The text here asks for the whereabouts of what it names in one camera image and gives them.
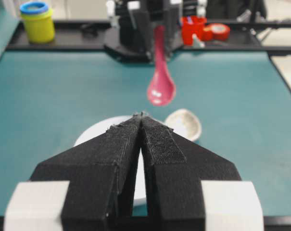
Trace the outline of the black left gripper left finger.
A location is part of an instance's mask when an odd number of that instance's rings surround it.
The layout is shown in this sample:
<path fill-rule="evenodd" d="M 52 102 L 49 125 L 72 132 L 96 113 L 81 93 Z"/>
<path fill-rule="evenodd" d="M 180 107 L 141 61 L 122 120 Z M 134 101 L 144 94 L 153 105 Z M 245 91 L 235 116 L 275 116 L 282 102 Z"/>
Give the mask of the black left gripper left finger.
<path fill-rule="evenodd" d="M 31 181 L 67 180 L 61 220 L 66 231 L 108 231 L 132 215 L 141 116 L 40 162 Z"/>

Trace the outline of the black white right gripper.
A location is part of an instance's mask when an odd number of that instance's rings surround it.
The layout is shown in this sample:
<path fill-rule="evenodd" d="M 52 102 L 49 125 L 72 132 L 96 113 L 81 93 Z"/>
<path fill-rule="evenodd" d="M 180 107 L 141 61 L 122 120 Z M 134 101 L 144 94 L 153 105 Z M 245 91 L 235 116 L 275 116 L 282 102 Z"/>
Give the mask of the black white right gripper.
<path fill-rule="evenodd" d="M 170 58 L 183 46 L 181 18 L 205 16 L 205 0 L 108 0 L 111 28 L 104 45 L 125 60 L 154 61 L 154 29 L 164 27 L 164 51 Z"/>

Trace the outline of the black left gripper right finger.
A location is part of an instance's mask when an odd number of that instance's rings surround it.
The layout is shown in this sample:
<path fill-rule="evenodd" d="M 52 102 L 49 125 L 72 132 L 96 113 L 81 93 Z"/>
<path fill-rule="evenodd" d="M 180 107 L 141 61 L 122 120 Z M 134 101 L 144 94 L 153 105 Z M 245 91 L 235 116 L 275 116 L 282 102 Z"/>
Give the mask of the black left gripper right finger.
<path fill-rule="evenodd" d="M 148 116 L 140 131 L 148 216 L 163 231 L 203 231 L 201 181 L 241 180 L 237 168 Z"/>

